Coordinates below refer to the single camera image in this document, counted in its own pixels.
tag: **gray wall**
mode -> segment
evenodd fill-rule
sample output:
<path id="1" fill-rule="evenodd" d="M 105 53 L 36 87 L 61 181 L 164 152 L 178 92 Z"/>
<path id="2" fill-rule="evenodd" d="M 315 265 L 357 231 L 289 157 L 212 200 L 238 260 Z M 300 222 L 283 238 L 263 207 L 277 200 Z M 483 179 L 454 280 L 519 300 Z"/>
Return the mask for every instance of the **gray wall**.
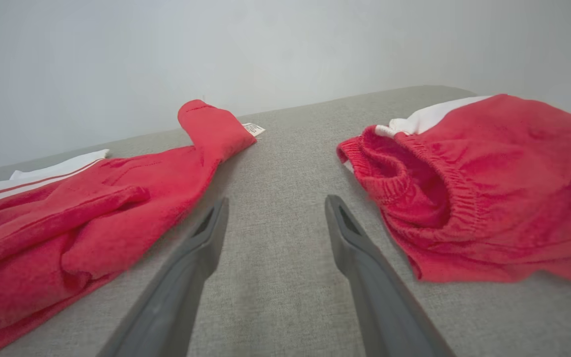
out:
<path id="1" fill-rule="evenodd" d="M 419 84 L 571 111 L 571 1 L 0 0 L 0 166 Z"/>

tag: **red fabric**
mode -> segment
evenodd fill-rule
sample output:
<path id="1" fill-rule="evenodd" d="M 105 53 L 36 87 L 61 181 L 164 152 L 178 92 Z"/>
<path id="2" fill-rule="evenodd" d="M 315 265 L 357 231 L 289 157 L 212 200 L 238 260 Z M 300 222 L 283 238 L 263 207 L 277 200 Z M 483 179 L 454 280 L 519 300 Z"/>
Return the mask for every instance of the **red fabric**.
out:
<path id="1" fill-rule="evenodd" d="M 0 200 L 0 348 L 134 264 L 195 205 L 217 166 L 256 142 L 200 100 L 177 119 L 193 146 L 102 160 Z"/>
<path id="2" fill-rule="evenodd" d="M 571 279 L 571 114 L 498 95 L 419 135 L 338 147 L 419 280 Z"/>

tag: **red stripe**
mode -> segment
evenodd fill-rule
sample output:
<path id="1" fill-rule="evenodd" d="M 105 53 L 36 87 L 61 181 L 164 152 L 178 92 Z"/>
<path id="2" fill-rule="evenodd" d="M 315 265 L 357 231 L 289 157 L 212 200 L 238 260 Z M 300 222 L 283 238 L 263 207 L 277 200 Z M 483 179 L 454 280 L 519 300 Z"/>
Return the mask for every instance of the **red stripe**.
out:
<path id="1" fill-rule="evenodd" d="M 16 190 L 16 189 L 18 189 L 18 188 L 25 187 L 25 186 L 29 186 L 29 185 L 35 185 L 35 184 L 41 183 L 41 182 L 43 182 L 43 181 L 58 179 L 59 177 L 63 177 L 63 176 L 73 175 L 73 174 L 76 174 L 77 172 L 79 172 L 79 171 L 81 171 L 81 170 L 84 170 L 84 169 L 90 167 L 91 165 L 97 163 L 97 162 L 100 161 L 100 160 L 103 160 L 103 159 L 96 159 L 95 161 L 93 161 L 93 162 L 91 162 L 91 163 L 85 165 L 84 167 L 81 167 L 80 169 L 74 170 L 74 171 L 70 172 L 69 174 L 63 174 L 63 175 L 59 175 L 59 176 L 47 177 L 47 178 L 44 178 L 44 179 L 39 180 L 39 181 L 28 182 L 28 183 L 24 183 L 23 185 L 17 185 L 17 186 L 14 186 L 14 187 L 9 187 L 9 188 L 7 188 L 7 189 L 1 189 L 1 190 L 0 190 L 0 193 L 8 192 L 9 190 Z"/>

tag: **care label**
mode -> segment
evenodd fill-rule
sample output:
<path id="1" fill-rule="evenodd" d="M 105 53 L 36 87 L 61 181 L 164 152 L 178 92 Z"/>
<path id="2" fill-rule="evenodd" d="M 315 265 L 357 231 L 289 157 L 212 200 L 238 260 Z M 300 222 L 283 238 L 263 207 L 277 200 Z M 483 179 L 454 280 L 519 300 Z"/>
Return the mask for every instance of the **care label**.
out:
<path id="1" fill-rule="evenodd" d="M 266 131 L 264 128 L 261 128 L 259 125 L 257 124 L 252 124 L 251 122 L 247 122 L 246 124 L 243 124 L 244 128 L 252 134 L 252 136 L 257 136 L 260 135 L 261 133 L 263 133 L 264 131 Z"/>

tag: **gray fabric surface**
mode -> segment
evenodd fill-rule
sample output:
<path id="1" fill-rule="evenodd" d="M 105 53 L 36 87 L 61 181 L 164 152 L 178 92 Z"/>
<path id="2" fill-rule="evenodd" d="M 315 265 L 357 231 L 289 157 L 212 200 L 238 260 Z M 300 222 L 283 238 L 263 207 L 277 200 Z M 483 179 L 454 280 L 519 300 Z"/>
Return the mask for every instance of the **gray fabric surface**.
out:
<path id="1" fill-rule="evenodd" d="M 339 194 L 460 357 L 571 356 L 571 282 L 535 274 L 525 282 L 417 282 L 378 209 L 336 158 L 336 145 L 367 125 L 468 97 L 422 86 L 239 118 L 267 131 L 222 165 L 206 196 L 133 269 L 0 352 L 93 356 L 216 197 L 230 216 L 220 265 L 207 281 L 191 356 L 362 356 L 347 280 L 331 253 L 324 199 Z M 100 145 L 134 156 L 190 144 L 181 130 Z M 32 170 L 81 152 L 14 165 Z M 12 167 L 0 169 L 6 179 Z"/>

